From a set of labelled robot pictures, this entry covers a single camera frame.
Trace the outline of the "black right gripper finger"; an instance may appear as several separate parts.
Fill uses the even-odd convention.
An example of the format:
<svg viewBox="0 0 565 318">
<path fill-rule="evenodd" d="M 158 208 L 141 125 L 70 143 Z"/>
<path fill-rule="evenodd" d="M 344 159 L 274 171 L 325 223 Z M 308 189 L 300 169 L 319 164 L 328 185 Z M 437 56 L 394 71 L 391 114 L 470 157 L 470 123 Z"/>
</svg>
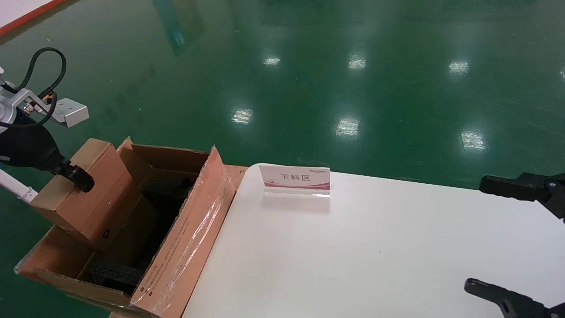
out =
<svg viewBox="0 0 565 318">
<path fill-rule="evenodd" d="M 563 318 L 565 316 L 564 303 L 548 308 L 529 296 L 482 280 L 468 278 L 464 290 L 468 294 L 496 304 L 505 318 Z"/>
<path fill-rule="evenodd" d="M 545 176 L 522 173 L 515 179 L 484 176 L 479 184 L 482 193 L 518 201 L 538 201 L 557 219 L 565 219 L 565 174 Z"/>
</svg>

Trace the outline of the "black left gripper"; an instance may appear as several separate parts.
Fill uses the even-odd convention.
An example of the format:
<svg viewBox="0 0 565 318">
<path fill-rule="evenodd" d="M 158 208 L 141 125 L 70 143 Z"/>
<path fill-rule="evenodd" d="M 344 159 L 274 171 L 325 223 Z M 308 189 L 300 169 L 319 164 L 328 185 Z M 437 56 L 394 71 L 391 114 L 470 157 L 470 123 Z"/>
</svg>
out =
<svg viewBox="0 0 565 318">
<path fill-rule="evenodd" d="M 8 128 L 0 134 L 0 161 L 14 167 L 32 167 L 55 171 L 88 193 L 95 185 L 93 177 L 82 167 L 64 157 L 51 133 L 43 126 L 31 129 Z"/>
</svg>

